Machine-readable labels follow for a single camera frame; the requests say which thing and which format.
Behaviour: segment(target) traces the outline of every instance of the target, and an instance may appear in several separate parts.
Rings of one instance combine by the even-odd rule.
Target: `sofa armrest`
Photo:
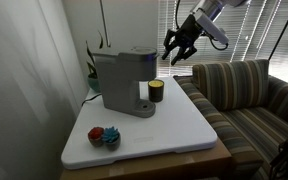
[[[267,108],[288,122],[288,83],[274,76],[269,77]]]
[[[197,109],[210,123],[218,137],[232,155],[228,177],[250,178],[263,160],[246,139],[221,115],[220,112],[193,85],[191,77],[174,77]]]

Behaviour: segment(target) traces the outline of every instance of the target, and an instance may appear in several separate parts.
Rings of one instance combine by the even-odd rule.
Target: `couch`
[[[268,60],[196,64],[174,76],[232,155],[226,179],[268,179],[288,141],[288,83],[268,74]]]

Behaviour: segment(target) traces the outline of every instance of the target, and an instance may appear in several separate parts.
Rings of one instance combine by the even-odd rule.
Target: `white tabletop board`
[[[163,101],[156,103],[150,118],[140,118],[106,109],[102,96],[86,102],[62,153],[67,169],[111,164],[117,160],[167,152],[212,148],[217,134],[172,77],[165,82]],[[141,99],[148,99],[147,82],[140,83]],[[96,95],[92,90],[87,99]],[[120,147],[109,151],[93,147],[87,133],[96,126],[114,126],[121,133]]]

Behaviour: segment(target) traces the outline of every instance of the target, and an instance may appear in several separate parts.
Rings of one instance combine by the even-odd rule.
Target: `wooden table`
[[[88,179],[196,179],[220,176],[231,155],[218,139],[212,149],[166,153],[117,161],[110,165],[64,169],[61,180]]]

